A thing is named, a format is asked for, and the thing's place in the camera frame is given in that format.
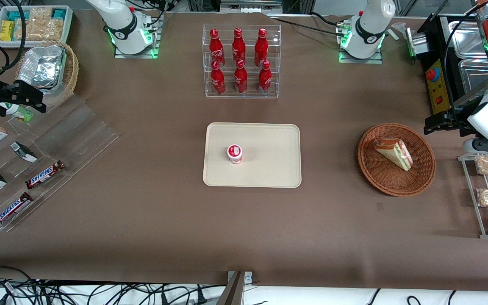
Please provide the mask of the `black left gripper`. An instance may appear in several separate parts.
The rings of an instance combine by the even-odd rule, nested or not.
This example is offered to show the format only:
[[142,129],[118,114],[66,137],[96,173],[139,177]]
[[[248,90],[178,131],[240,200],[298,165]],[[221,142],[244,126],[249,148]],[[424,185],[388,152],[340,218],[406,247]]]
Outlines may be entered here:
[[478,135],[476,128],[469,123],[469,116],[474,114],[477,108],[478,106],[451,107],[451,110],[440,111],[429,116],[424,124],[424,135],[453,130],[453,126],[459,129],[460,137]]

